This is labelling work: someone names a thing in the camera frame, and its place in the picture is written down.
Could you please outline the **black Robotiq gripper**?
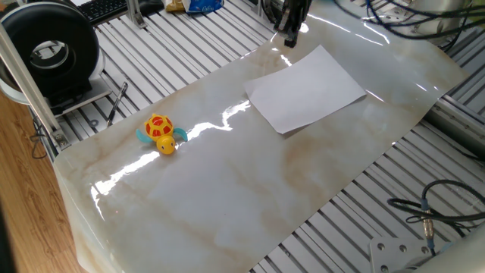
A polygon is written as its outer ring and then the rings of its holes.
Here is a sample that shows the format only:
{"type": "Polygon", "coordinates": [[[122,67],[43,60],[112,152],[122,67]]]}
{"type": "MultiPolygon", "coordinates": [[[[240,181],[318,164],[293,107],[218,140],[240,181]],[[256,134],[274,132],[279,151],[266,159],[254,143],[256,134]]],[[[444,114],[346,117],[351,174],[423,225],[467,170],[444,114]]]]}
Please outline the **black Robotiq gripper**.
{"type": "Polygon", "coordinates": [[[301,22],[306,18],[311,6],[311,0],[285,0],[273,2],[273,13],[276,19],[274,29],[285,33],[284,45],[294,48],[297,43],[301,22]],[[289,12],[287,22],[284,20],[285,12],[289,12]]]}

